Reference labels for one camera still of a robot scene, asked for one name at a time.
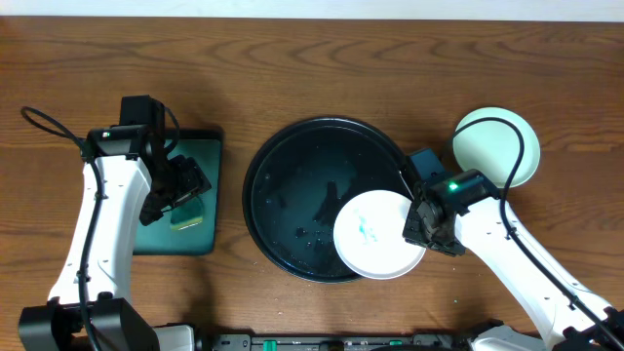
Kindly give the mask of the white plate with stain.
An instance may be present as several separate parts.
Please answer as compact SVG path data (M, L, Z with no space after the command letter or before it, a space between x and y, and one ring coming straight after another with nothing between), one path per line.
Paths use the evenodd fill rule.
M411 199L388 190L362 193L343 206L333 243L343 263L358 275L390 280L409 273L425 249L403 237Z

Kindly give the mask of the mint plate with stain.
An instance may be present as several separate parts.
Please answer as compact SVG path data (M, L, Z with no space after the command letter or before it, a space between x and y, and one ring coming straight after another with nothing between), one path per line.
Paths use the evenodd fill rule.
M525 151L511 187L528 182L536 173L541 156L539 140L532 126L517 113L501 107L483 107L468 113L456 130L483 118L499 118L512 123L521 133ZM475 124L452 141L452 152L462 171L480 171L498 188L503 188L520 150L516 133L507 124L486 121Z

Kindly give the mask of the green and yellow sponge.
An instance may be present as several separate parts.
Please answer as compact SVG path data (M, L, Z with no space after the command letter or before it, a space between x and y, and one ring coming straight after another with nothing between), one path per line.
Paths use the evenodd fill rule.
M203 221L204 204L200 198L194 198L171 210L170 227L173 231L195 226Z

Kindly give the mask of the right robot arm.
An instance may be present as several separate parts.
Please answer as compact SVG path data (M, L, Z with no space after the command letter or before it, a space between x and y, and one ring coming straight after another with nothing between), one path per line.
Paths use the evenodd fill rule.
M482 173L416 171L403 237L449 256L472 252L502 282L550 350L620 350L623 314L574 279Z

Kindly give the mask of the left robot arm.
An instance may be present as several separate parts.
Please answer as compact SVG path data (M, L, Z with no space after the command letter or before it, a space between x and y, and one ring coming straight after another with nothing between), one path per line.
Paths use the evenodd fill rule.
M199 350L188 324L151 327L131 303L137 228L210 189L196 161L170 158L164 134L147 125L92 130L81 142L84 192L69 254L48 301L26 307L27 350L76 350L85 331L95 350Z

